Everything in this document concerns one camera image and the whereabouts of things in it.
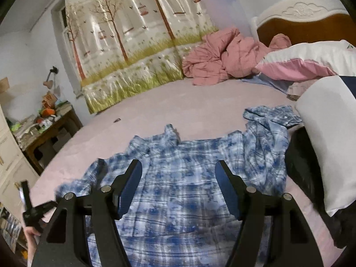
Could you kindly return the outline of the left hand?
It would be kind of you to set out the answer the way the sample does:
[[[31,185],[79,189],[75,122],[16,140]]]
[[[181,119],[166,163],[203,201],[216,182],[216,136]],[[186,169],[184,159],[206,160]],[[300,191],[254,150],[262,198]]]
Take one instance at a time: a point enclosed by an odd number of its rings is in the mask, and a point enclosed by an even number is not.
[[[36,238],[41,236],[41,233],[36,230],[34,227],[25,227],[24,235],[28,245],[28,259],[27,266],[32,265],[32,261],[34,259],[34,255],[37,249],[37,241]]]

